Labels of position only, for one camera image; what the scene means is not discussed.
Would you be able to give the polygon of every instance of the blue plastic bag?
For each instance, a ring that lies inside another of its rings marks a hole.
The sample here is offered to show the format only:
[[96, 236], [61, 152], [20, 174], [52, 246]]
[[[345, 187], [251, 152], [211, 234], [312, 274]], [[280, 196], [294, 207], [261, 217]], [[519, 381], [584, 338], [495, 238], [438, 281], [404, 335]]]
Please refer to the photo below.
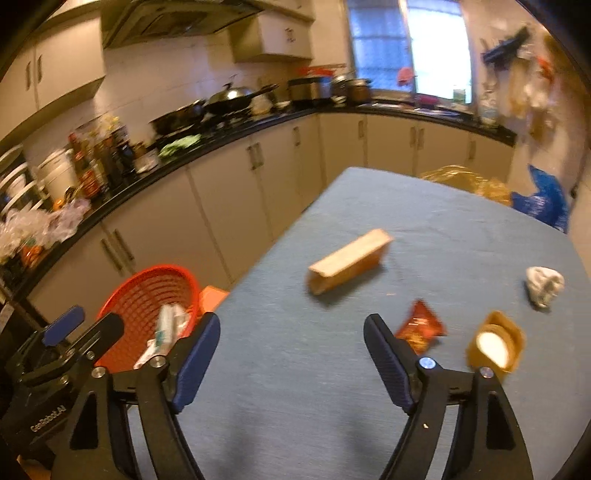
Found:
[[528, 165], [531, 179], [538, 187], [538, 192], [524, 197], [517, 192], [511, 193], [513, 208], [546, 225], [553, 226], [562, 233], [569, 228], [569, 206], [560, 188], [560, 183], [553, 175], [533, 165]]

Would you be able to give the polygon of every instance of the red snack bag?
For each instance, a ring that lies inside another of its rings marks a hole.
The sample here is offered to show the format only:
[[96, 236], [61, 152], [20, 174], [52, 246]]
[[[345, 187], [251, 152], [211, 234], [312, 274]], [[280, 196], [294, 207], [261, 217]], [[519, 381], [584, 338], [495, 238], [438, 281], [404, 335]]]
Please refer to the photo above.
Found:
[[436, 336], [446, 336], [445, 326], [422, 300], [415, 301], [408, 320], [394, 336], [406, 340], [417, 355], [422, 355]]

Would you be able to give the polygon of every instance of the range hood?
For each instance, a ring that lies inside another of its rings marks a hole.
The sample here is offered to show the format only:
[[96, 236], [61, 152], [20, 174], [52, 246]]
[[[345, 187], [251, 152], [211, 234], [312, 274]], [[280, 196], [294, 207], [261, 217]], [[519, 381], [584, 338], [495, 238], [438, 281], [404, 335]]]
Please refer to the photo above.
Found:
[[260, 9], [241, 0], [105, 0], [103, 46], [209, 35]]

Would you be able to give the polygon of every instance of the screw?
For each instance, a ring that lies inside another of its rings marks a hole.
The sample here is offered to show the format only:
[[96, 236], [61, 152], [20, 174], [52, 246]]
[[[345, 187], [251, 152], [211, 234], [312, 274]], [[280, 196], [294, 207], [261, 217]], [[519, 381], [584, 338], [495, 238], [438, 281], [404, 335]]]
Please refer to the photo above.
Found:
[[150, 359], [150, 366], [153, 368], [160, 368], [166, 363], [166, 357], [162, 355], [153, 356]]
[[480, 368], [480, 374], [484, 378], [492, 378], [492, 377], [495, 376], [495, 373], [492, 371], [492, 368], [490, 368], [490, 367], [481, 367]]
[[433, 360], [433, 358], [431, 358], [430, 356], [424, 356], [418, 361], [418, 364], [421, 365], [421, 367], [426, 368], [427, 370], [431, 370], [432, 368], [435, 368], [437, 362]]
[[102, 378], [107, 373], [107, 369], [105, 367], [96, 367], [92, 369], [91, 375], [93, 378]]

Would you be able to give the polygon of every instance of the orange plastic basket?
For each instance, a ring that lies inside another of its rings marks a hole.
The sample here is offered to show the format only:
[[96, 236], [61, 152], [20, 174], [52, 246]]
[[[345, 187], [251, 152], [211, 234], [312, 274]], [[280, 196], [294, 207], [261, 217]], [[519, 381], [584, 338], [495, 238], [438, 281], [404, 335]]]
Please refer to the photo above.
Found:
[[190, 313], [183, 337], [191, 335], [202, 316], [200, 289], [188, 270], [158, 265], [135, 274], [121, 285], [101, 309], [98, 318], [113, 312], [123, 319], [124, 333], [96, 365], [116, 373], [131, 370], [154, 338], [160, 307], [179, 303]]

